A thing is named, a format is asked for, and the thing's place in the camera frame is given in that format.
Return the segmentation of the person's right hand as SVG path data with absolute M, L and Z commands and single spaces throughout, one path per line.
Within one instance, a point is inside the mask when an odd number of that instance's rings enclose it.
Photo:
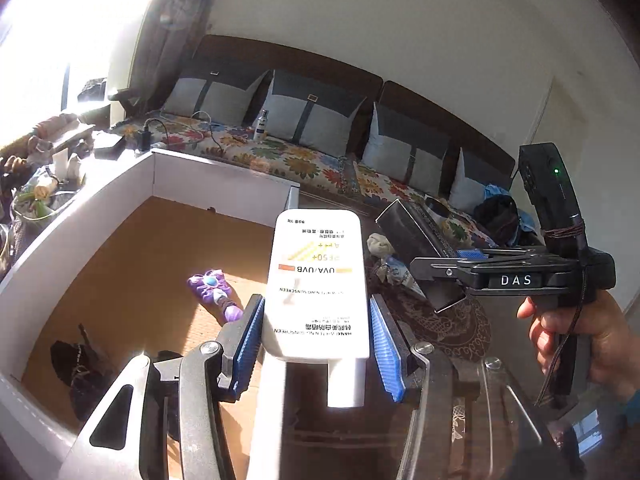
M 518 318 L 532 318 L 529 339 L 544 372 L 551 366 L 554 336 L 568 331 L 575 311 L 565 308 L 540 313 L 529 297 L 518 308 Z M 582 307 L 575 330 L 591 337 L 590 379 L 608 387 L 620 400 L 629 401 L 639 390 L 639 336 L 629 327 L 615 299 L 599 290 L 596 300 Z

